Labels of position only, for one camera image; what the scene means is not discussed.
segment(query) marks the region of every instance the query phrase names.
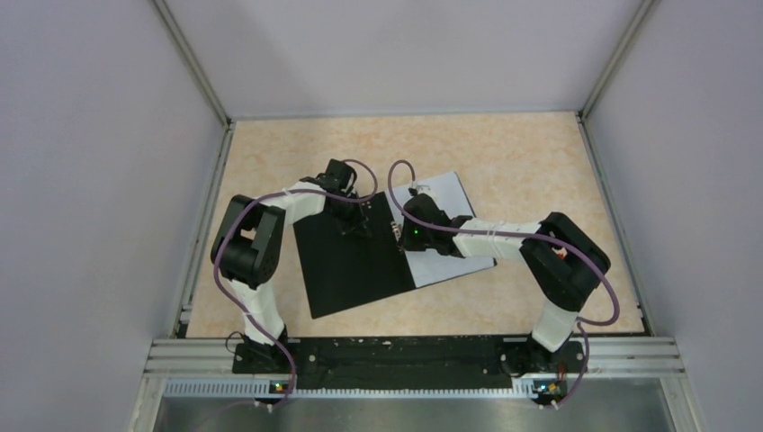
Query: metal edge strip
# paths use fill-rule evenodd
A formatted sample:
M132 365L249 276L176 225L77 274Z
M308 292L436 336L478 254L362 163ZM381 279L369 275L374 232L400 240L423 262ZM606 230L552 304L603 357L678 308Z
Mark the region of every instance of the metal edge strip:
M209 238L211 219L212 215L214 214L218 195L220 194L222 177L225 172L225 166L228 163L228 153L230 152L230 144L233 140L235 125L236 123L231 123L222 137L222 141L220 143L220 151L218 152L217 156L217 162L215 163L215 167L211 171L210 179L207 182L207 191L204 195L202 209L199 213L199 221L196 224L193 248L186 261L186 271L181 282L182 294L178 304L178 311L175 315L175 321L173 322L174 326L179 322L190 319L193 292L196 289L196 282L199 277L199 270L202 265L204 250L206 248L207 239Z
M218 118L223 126L227 126L230 121L228 115L225 113L225 108L222 106L222 102L212 87L207 74L204 73L204 69L199 62L199 59L196 57L196 54L193 52L191 45L185 38L180 25L175 20L175 16L172 14L166 0L149 0L149 3L151 3L154 11L156 11L159 19L164 25L170 40L175 45L183 63L185 63L185 66L188 68L188 73L191 75L194 83L199 88L199 91L202 93L207 104L214 111L215 117Z
M558 113L575 112L577 106L504 106L498 108L448 108L439 109L409 109L409 110L333 110L333 111L297 111L297 112L270 112L264 114L233 115L231 118L236 122L261 122L270 120L322 120L344 119L363 117L418 117L418 116L446 116L446 115L473 115L473 114L521 114L521 113Z
M209 377L232 375L233 354L225 339L157 339L148 355L144 376ZM680 377L685 369L669 337L592 338L592 378ZM540 379L541 375L529 376Z
M688 379L686 377L662 378L660 384L665 393L665 402L676 432L704 432L705 423Z
M578 115L577 118L580 135L583 137L583 145L586 147L586 153L588 153L588 161L594 170L594 177L597 181L598 190L601 193L602 200L604 201L607 216L609 217L609 221L612 224L612 230L615 232L617 246L620 249L620 255L623 257L625 264L625 271L628 273L628 277L631 280L631 285L633 286L633 290L636 294L636 300L638 301L639 307L642 310L642 322L644 324L644 330L649 334L654 334L650 323L649 305L645 301L644 296L640 291L640 287L643 285L642 278L638 271L635 269L635 265L633 263L633 252L628 242L627 235L625 234L625 230L623 229L623 222L620 218L619 212L617 211L615 200L612 198L612 190L608 181L606 180L606 173L604 168L601 166L596 143L588 131L588 122L580 117L580 115Z
M615 72L623 63L623 60L627 57L628 51L630 51L633 43L638 37L643 25L647 22L647 19L651 16L655 6L659 3L659 0L642 0L639 4L639 8L636 10L635 15L628 24L628 28L625 29L625 33L621 36L617 42L615 51L612 53L609 61L606 63L604 70L594 84L591 94L588 96L583 108L580 110L580 117L587 119L596 107L599 98L606 90L610 80L615 75Z
M281 393L271 392L274 378L236 377L170 378L164 395L181 398L263 398L280 399ZM295 389L293 399L515 399L536 397L533 380L513 380L505 389L449 389L449 390L364 390L364 389Z
M130 417L130 432L149 432L154 430L159 414L159 406L166 388L166 379L161 377L143 377L135 400L135 407Z

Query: robot end effector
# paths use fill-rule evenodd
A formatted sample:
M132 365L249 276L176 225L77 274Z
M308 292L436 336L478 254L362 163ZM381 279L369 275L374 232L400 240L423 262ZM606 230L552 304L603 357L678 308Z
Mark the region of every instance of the robot end effector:
M449 218L426 192L410 190L413 195L403 206L406 212L424 222L481 234L444 232L423 227L406 218L403 222L401 248L408 251L435 249L450 257L522 258L547 298L541 318L536 322L530 343L546 351L557 351L570 337L579 312L600 281L576 255L536 238L501 237L495 232L542 234L562 240L580 250L601 270L609 270L610 261L569 217L552 212L539 222L523 224L494 223L472 216Z

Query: black bracket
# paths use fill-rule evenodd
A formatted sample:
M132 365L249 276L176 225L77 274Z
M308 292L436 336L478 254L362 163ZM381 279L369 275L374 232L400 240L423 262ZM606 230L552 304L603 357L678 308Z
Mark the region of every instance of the black bracket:
M431 196L426 193L417 193L413 189L409 191L413 196L403 205L403 208L422 221L443 227L460 228L464 222L471 219L471 216L457 216L451 220L445 211L437 207ZM403 250L421 252L434 249L443 256L463 258L453 243L454 236L453 232L425 228L406 218L403 221L402 236L398 245Z
M506 389L512 378L582 367L582 345L536 351L526 337L301 337L283 341L297 365L301 389ZM234 374L287 374L289 365L240 344Z
M278 341L286 345L286 329L281 332ZM288 373L289 362L278 346L259 344L248 337L236 345L232 369L234 374L276 374L282 371Z
M609 257L564 213L549 214L536 232L570 243L590 258L602 273L609 270ZM583 309L589 295L600 283L580 258L572 253L563 255L546 241L528 238L522 242L519 252L546 298L566 311Z
M357 172L354 168L340 160L331 159L325 172L316 175L315 178L304 177L300 181L318 185L330 194L357 198L357 193L350 192L356 180ZM371 237L368 218L360 203L326 199L323 211L334 217L337 229L343 236L352 234L367 239Z

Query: enclosure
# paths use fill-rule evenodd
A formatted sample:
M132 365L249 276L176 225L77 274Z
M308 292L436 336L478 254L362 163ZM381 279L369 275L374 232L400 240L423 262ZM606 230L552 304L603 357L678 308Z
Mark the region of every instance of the enclosure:
M2 20L4 430L757 428L761 2L28 1ZM330 158L454 171L481 217L563 209L606 250L622 312L588 326L569 405L251 407L212 236L233 195ZM291 229L281 260L294 338L510 339L543 306L501 262L313 319ZM597 289L581 315L610 313Z

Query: metal frame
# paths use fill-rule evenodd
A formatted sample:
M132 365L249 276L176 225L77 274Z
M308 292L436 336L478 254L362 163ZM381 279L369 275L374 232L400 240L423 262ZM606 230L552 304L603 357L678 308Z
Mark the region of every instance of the metal frame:
M642 315L644 330L649 334L654 334L649 321L649 306L645 302L641 291L639 290L639 287L642 286L642 278L633 265L633 252L631 251L630 242L625 236L620 214L617 212L617 207L615 206L615 202L612 199L612 192L609 188L609 183L606 181L606 174L604 172L604 168L601 166L597 147L591 139L590 134L588 133L588 124L581 117L581 113L579 113L576 117L578 119L578 129L580 130L580 135L583 138L583 145L586 147L586 153L588 153L588 161L590 162L591 168L594 171L594 177L597 181L599 193L601 194L602 200L604 201L604 207L607 216L609 216L609 221L612 225L612 231L615 232L617 247L619 248L620 255L623 257L625 270L628 272L628 277L631 280L631 286L633 287L633 292L636 296L637 306L639 307Z
M205 193L204 205L195 232L195 241L190 256L187 260L187 266L184 272L184 278L181 282L182 294L181 301L176 313L176 323L187 323L190 318L191 300L193 298L193 289L196 285L196 279L199 274L200 263L203 259L204 245L206 244L211 217L214 211L215 202L217 202L222 174L226 165L229 153L230 143L233 137L235 122L226 114L224 107L216 95L208 77L204 73L201 64L196 58L190 44L183 35L172 12L166 4L166 0L149 0L157 12L158 17L165 26L171 41L185 65L194 83L199 88L207 104L212 108L215 116L220 123L227 128L224 138L220 144L218 160L209 182L209 188ZM619 243L620 251L623 254L626 267L636 288L636 294L644 307L642 298L637 287L640 278L633 269L632 253L628 246L627 237L622 229L620 217L616 211L612 195L606 181L605 173L600 166L599 157L595 143L591 140L588 133L587 119L596 108L597 103L605 92L612 76L616 73L618 66L622 63L640 29L654 10L657 0L642 0L638 10L631 20L626 32L617 44L612 58L608 61L604 71L597 80L591 95L588 97L585 105L578 113L578 123L580 133L583 137L588 152L591 166L594 168L597 184L604 198L606 209L612 221L615 235ZM649 314L645 314L645 323L648 326ZM257 391L263 389L258 383L266 380L288 379L283 375L233 375L231 366L233 364L233 354L225 348L225 339L172 339L163 338L154 341L146 362L143 379L139 389L139 395L135 403L133 415L130 423L130 430L150 431L154 429L157 419L159 406L162 396L169 389L169 394L179 394L182 390L193 389L188 395L206 395L214 396L220 393L220 387L210 384L225 383L250 383L249 387L243 388L247 396L256 396ZM678 348L672 337L600 337L593 336L590 339L590 360L588 366L589 372L585 379L612 379L612 378L652 378L660 379L662 389L665 393L669 412L673 418L673 423L678 432L703 431L702 421L699 410L693 399L691 389L688 384L686 371L680 359ZM529 379L551 378L544 374L531 374L526 376ZM205 387L189 387L188 384L206 383ZM242 387L235 387L241 392ZM478 398L497 398L517 396L517 394L508 394L501 392L471 392L472 397ZM363 397L368 393L358 391L341 391L336 394L320 394L313 392L296 393L297 397ZM371 393L373 397L379 397L377 393ZM389 394L389 397L397 397L396 394ZM464 397L462 392L453 392L439 394L439 397Z
M188 74L191 75L191 78L193 78L193 81L196 84L196 87L199 89L199 92L202 93L204 100L207 102L210 108L212 108L215 117L217 117L217 119L220 121L220 124L227 127L230 124L230 117L225 113L225 108L222 106L222 102L215 93L214 88L210 83L210 79L207 77L207 74L204 73L202 64L199 62L199 59L196 58L196 54L193 53L191 45L185 38L183 31L180 29L180 26L177 24L177 21L175 20L172 11L170 11L166 1L148 0L148 2L151 3L157 13L157 16L162 20L162 24L164 24L164 28L169 35L169 39L175 45L180 58L188 68Z
M642 0L641 4L639 4L639 8L636 10L636 14L633 16L631 23L628 24L625 33L623 33L620 41L617 42L615 52L612 53L612 57L606 62L604 71L602 71L597 79L591 94L588 96L588 99L583 104L583 108L580 110L580 118L582 118L583 121L585 121L593 112L599 98L601 98L601 95L606 90L620 64L625 57L627 57L628 51L641 32L643 25L654 12L654 9L659 2L660 0Z

